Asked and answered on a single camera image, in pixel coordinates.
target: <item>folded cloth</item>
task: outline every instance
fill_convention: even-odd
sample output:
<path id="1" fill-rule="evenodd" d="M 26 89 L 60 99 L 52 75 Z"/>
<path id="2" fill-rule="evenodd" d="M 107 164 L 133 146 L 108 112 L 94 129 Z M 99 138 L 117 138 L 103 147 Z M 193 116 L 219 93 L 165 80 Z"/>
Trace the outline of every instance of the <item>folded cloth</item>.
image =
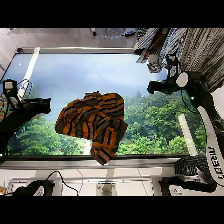
<path id="1" fill-rule="evenodd" d="M 124 122 L 124 99 L 117 93 L 86 93 L 63 108 L 55 130 L 59 134 L 92 140 L 92 157 L 106 164 L 117 152 L 127 123 Z"/>

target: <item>striped gray textile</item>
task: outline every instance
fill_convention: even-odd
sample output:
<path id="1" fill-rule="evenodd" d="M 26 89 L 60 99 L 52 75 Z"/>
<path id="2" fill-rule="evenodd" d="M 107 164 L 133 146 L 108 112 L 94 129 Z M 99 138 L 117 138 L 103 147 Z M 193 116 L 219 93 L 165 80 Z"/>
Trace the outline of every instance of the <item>striped gray textile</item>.
<path id="1" fill-rule="evenodd" d="M 159 28 L 149 28 L 138 41 L 138 48 L 145 49 L 137 63 L 148 59 L 147 49 Z M 224 84 L 224 29 L 223 28 L 171 28 L 157 52 L 159 63 L 166 65 L 166 54 L 177 52 L 184 71 L 198 71 L 206 77 L 210 92 Z"/>

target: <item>cloudy sky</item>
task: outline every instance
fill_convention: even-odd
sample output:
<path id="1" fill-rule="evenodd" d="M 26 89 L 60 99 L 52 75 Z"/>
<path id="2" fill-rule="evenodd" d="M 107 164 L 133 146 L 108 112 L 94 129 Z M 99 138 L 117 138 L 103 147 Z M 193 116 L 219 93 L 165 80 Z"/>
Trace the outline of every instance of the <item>cloudy sky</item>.
<path id="1" fill-rule="evenodd" d="M 23 80 L 32 54 L 16 55 L 4 79 Z M 85 92 L 116 92 L 132 96 L 137 91 L 148 95 L 150 80 L 162 80 L 166 70 L 150 74 L 146 64 L 137 64 L 132 54 L 40 54 L 32 76 L 33 93 L 52 98 L 50 119 L 57 119 L 70 101 Z"/>

